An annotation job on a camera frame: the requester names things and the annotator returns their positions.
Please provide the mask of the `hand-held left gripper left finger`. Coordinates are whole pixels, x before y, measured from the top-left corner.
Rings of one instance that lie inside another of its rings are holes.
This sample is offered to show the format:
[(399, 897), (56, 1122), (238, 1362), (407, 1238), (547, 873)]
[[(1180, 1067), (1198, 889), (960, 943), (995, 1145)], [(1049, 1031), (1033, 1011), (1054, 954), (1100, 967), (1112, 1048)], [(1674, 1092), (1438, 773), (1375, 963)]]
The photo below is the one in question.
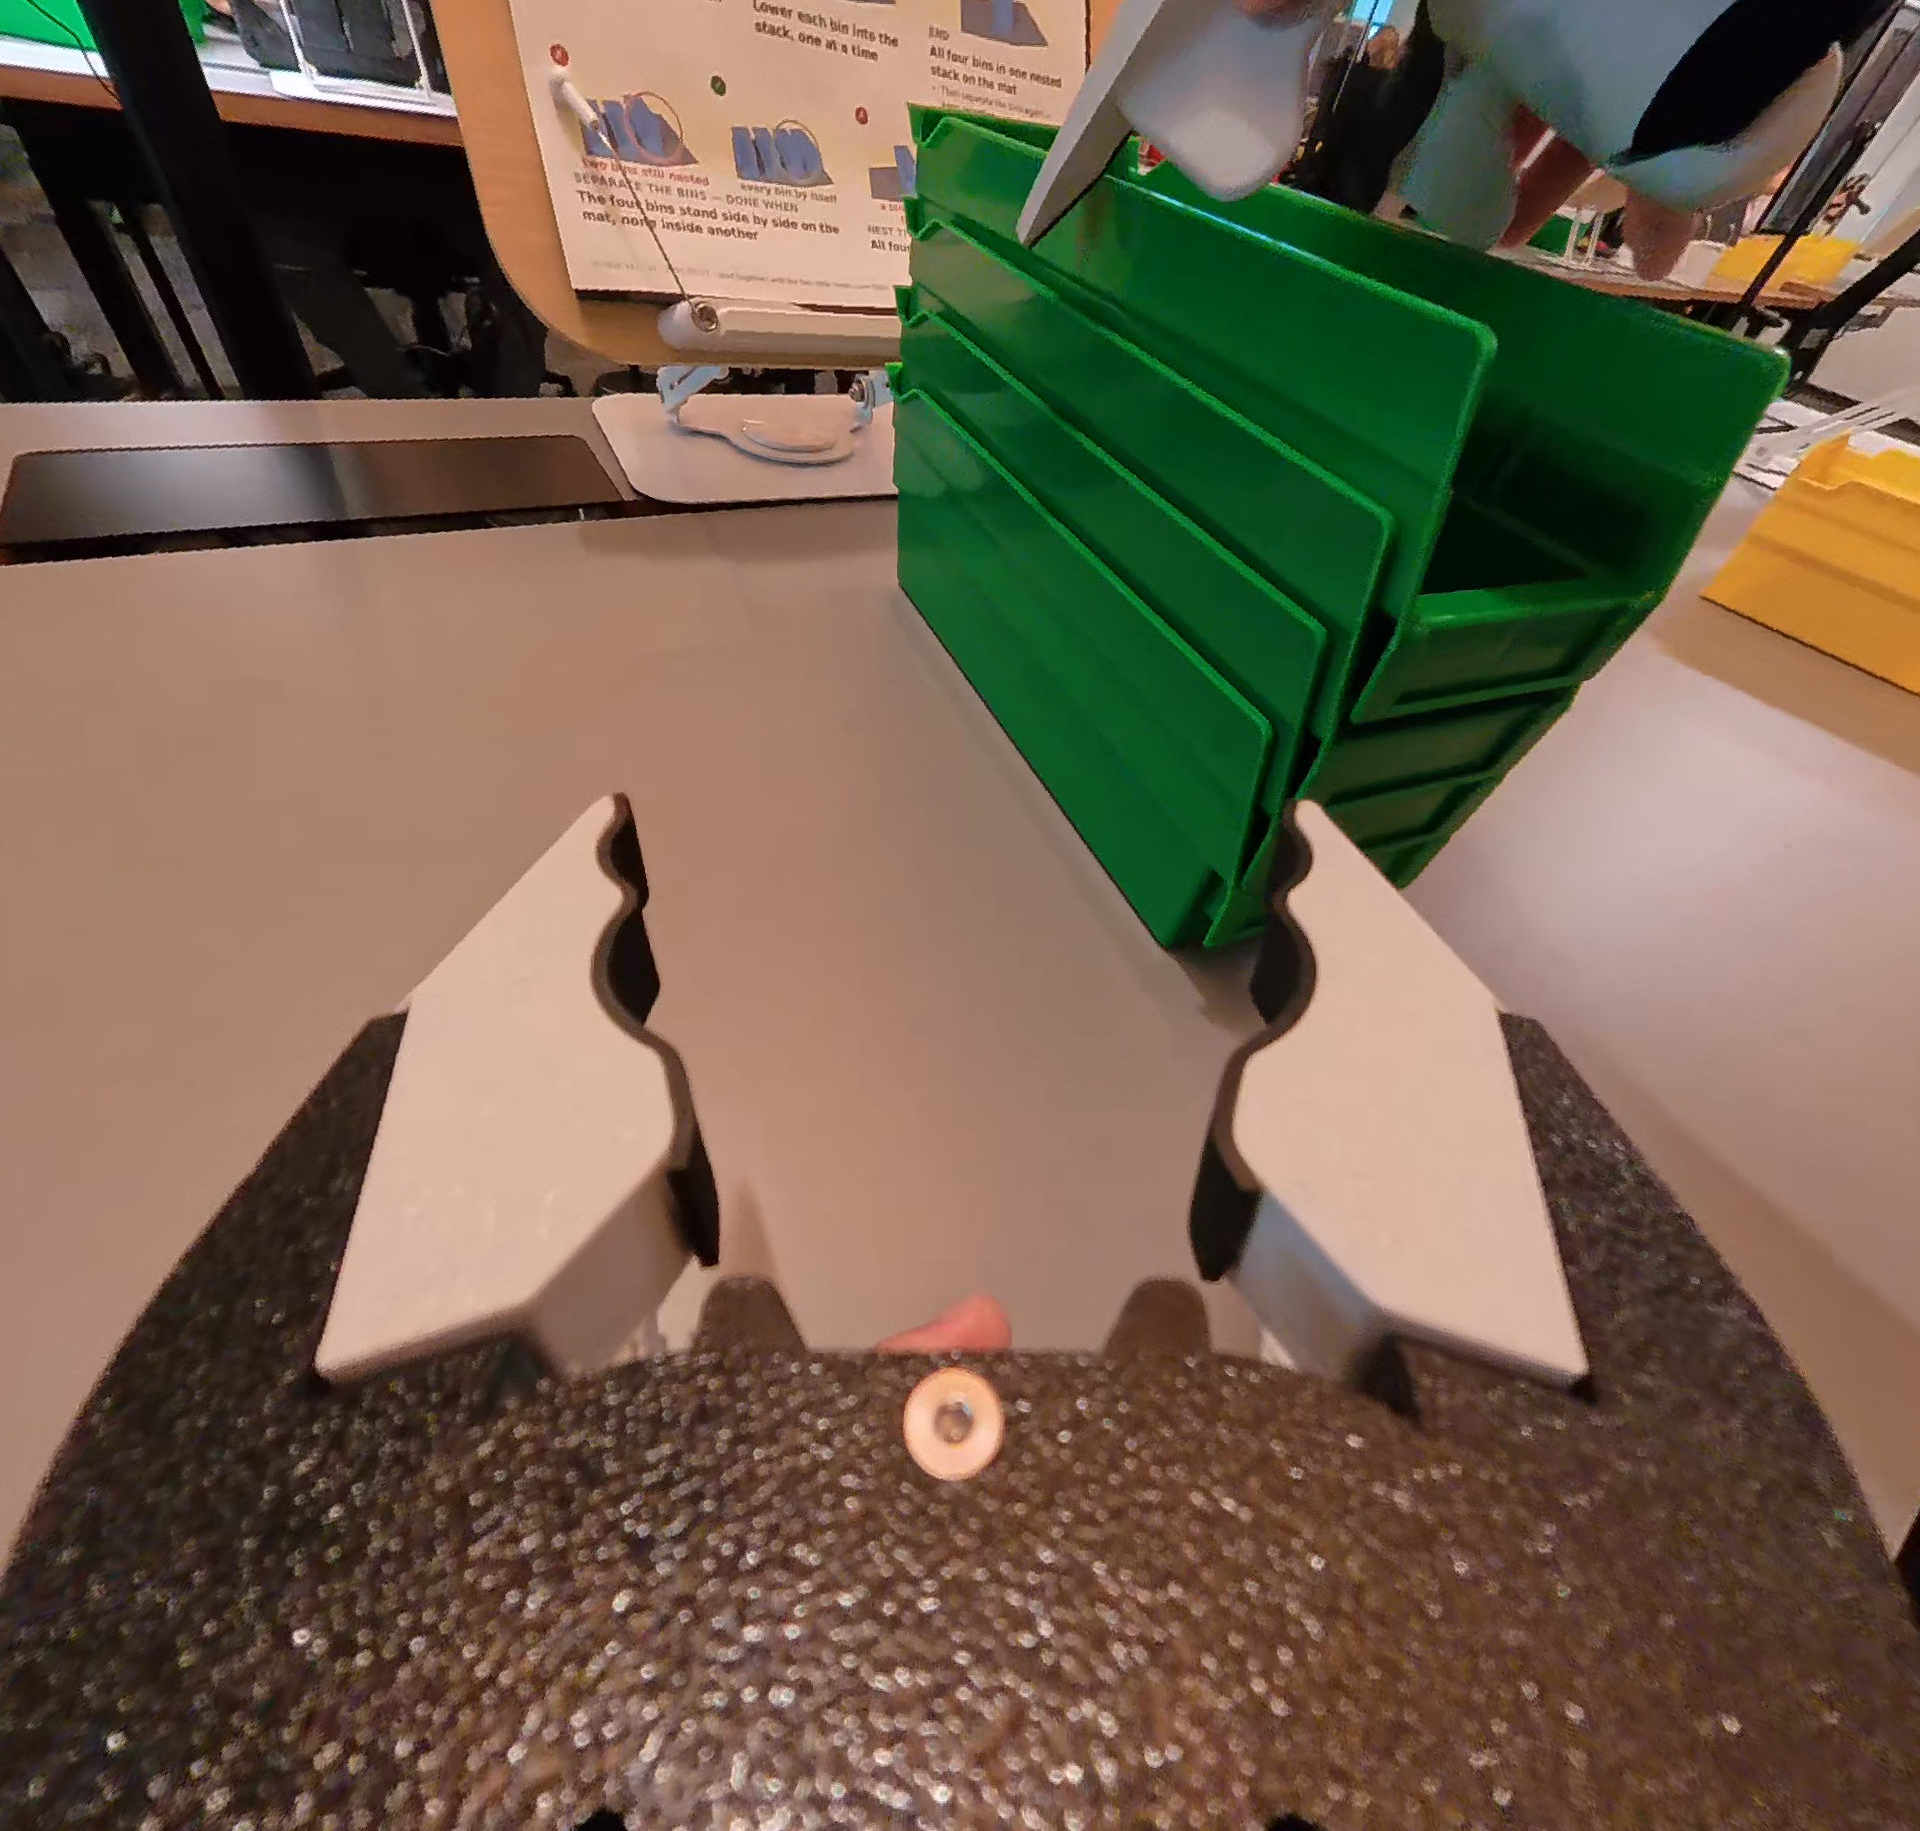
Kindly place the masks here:
[(720, 1208), (637, 819), (601, 795), (409, 993), (314, 1370), (358, 1385), (510, 1339), (581, 1375), (669, 1348)]

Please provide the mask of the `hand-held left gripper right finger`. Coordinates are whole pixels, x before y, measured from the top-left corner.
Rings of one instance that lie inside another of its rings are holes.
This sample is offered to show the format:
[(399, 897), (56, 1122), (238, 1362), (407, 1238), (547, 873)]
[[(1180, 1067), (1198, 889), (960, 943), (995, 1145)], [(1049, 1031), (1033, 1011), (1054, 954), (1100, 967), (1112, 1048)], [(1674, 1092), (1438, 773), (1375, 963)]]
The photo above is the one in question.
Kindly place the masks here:
[(1584, 1385), (1499, 1005), (1318, 804), (1280, 813), (1249, 994), (1186, 1238), (1260, 1353), (1355, 1383), (1411, 1342)]

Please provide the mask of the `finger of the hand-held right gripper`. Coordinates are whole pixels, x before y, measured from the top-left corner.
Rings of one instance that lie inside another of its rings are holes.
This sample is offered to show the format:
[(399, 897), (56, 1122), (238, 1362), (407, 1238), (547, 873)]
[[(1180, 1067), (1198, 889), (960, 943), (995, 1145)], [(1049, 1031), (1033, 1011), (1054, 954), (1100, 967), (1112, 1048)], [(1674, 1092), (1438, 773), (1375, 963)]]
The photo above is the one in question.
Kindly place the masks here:
[(1290, 160), (1304, 120), (1309, 18), (1256, 18), (1235, 0), (1121, 0), (1020, 208), (1030, 247), (1129, 137), (1193, 186), (1239, 202)]

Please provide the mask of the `grey desk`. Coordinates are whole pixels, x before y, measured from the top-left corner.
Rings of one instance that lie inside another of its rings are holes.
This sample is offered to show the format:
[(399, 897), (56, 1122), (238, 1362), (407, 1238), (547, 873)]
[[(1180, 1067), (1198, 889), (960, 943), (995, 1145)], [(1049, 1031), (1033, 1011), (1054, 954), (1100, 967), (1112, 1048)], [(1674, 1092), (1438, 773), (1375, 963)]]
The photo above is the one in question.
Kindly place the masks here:
[[(1548, 1028), (1915, 1516), (1915, 698), (1702, 595), (1409, 903)], [(1244, 954), (1171, 955), (896, 586), (887, 503), (4, 569), (4, 1547), (362, 1022), (597, 797), (653, 883), (724, 1268), (814, 1343), (1188, 1271)]]

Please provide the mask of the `person's left hand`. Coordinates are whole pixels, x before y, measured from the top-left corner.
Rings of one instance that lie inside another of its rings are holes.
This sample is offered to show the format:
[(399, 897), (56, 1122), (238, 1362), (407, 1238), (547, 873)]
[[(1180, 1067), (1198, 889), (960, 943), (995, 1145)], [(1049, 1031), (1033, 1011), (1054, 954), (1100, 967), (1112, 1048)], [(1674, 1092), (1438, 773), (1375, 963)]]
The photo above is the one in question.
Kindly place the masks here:
[(1010, 1348), (1014, 1332), (1004, 1305), (987, 1292), (969, 1292), (924, 1325), (913, 1325), (877, 1343), (881, 1354), (969, 1357)]

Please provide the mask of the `yellow plastic bin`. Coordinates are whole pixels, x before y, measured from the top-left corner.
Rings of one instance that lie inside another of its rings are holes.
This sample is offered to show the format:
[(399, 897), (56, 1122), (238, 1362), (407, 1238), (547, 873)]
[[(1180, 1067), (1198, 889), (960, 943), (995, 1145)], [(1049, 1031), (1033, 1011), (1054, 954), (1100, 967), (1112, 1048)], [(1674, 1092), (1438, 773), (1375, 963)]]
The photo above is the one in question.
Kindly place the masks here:
[(1915, 695), (1915, 448), (1876, 433), (1813, 446), (1703, 600)]
[[(1707, 282), (1743, 288), (1768, 262), (1773, 259), (1782, 237), (1757, 234), (1725, 247), (1707, 271)], [(1794, 240), (1784, 262), (1771, 273), (1773, 285), (1829, 287), (1841, 281), (1847, 265), (1860, 257), (1860, 241), (1832, 234), (1808, 234)]]

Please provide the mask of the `printed instruction sheet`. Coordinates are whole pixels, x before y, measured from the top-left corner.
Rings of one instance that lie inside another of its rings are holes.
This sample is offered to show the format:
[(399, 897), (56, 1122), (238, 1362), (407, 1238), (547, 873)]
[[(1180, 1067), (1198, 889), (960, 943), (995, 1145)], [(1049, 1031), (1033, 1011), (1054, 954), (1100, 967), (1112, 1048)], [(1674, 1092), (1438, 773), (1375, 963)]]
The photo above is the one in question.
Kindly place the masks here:
[(507, 0), (568, 285), (878, 312), (913, 106), (1055, 125), (1089, 0)]

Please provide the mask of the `white stand base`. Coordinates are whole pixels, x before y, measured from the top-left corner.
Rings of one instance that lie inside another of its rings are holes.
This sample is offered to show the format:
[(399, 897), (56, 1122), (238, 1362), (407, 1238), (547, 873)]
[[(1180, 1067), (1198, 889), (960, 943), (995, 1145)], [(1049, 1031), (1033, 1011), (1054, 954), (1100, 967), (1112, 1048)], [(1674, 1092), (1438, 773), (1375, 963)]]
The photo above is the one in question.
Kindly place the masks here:
[(896, 499), (896, 388), (885, 370), (851, 388), (740, 388), (740, 370), (665, 366), (646, 392), (594, 399), (594, 417), (640, 499), (749, 507)]

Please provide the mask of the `wooden board stand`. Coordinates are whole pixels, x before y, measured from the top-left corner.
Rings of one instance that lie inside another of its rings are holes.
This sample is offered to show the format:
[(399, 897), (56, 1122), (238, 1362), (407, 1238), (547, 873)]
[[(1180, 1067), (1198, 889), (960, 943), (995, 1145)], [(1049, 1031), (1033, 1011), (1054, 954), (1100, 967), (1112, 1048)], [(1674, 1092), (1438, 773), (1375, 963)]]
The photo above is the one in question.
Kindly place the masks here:
[[(467, 165), (493, 253), (539, 320), (585, 351), (661, 363), (865, 369), (899, 358), (898, 287), (889, 310), (828, 312), (721, 297), (594, 297), (563, 271), (555, 209), (525, 93), (507, 0), (431, 0), (449, 68)], [(1089, 62), (1119, 0), (1089, 0)]]

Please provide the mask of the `wooden table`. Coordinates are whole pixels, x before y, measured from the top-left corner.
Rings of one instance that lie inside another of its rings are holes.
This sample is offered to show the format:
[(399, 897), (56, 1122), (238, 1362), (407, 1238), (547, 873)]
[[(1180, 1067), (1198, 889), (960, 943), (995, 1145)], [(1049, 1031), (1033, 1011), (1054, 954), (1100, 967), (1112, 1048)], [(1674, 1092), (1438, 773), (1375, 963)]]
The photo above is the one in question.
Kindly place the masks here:
[[(205, 42), (196, 59), (213, 109), (229, 123), (463, 147), (451, 99), (436, 89), (263, 68), (238, 42)], [(4, 39), (1, 93), (70, 109), (119, 109), (105, 59), (94, 50), (54, 42)]]

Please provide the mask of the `black metal post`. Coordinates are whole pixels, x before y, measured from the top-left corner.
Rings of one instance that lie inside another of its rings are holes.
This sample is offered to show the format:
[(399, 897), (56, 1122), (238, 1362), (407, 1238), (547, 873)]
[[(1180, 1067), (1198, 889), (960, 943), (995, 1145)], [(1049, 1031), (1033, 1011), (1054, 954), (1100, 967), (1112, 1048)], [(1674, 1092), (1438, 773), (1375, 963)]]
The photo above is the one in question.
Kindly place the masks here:
[(179, 0), (76, 1), (238, 385), (253, 401), (310, 397), (317, 381), (256, 237)]

